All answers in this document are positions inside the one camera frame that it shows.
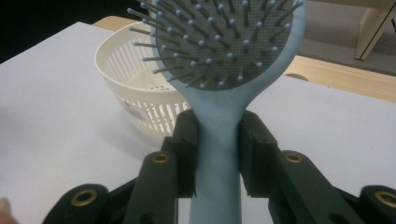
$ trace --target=light blue hairbrush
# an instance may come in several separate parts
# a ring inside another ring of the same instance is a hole
[[[304,1],[141,1],[152,43],[135,44],[153,48],[144,60],[157,61],[153,73],[163,73],[199,121],[190,224],[241,223],[237,124],[297,53]]]

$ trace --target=table surface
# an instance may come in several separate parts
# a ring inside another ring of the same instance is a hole
[[[131,125],[95,67],[112,34],[76,23],[0,64],[0,197],[20,223],[41,223],[75,186],[113,190],[161,147]],[[283,76],[248,110],[334,186],[354,195],[366,185],[396,188],[395,103]],[[243,193],[242,202],[244,224],[271,223],[267,201]],[[188,200],[179,209],[187,223]]]
[[[94,25],[117,31],[134,22],[136,21],[110,16]],[[295,57],[285,74],[299,74],[310,82],[396,102],[396,77],[302,56]]]

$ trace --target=wooden furniture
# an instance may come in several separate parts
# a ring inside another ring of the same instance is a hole
[[[396,15],[396,0],[312,0],[355,7],[368,7],[359,29],[355,58],[365,60],[369,56],[385,26]]]
[[[94,25],[117,31],[133,22],[135,21],[111,16]],[[285,74],[298,74],[313,83],[396,102],[396,77],[302,56],[295,57]]]

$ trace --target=white basket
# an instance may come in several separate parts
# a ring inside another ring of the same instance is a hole
[[[153,57],[152,49],[136,47],[134,42],[150,43],[150,39],[148,35],[131,32],[130,26],[102,43],[95,54],[96,67],[132,124],[161,141],[172,135],[177,114],[190,106],[162,74],[151,73],[158,68],[155,62],[142,62],[142,57]],[[141,22],[133,27],[149,31],[149,26]]]

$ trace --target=hairbrush bristle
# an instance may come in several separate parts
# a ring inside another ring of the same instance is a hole
[[[276,60],[290,35],[293,11],[304,1],[182,1],[139,0],[154,19],[128,9],[155,29],[148,34],[156,44],[136,46],[158,49],[169,72],[168,81],[210,91],[243,85],[262,74]]]

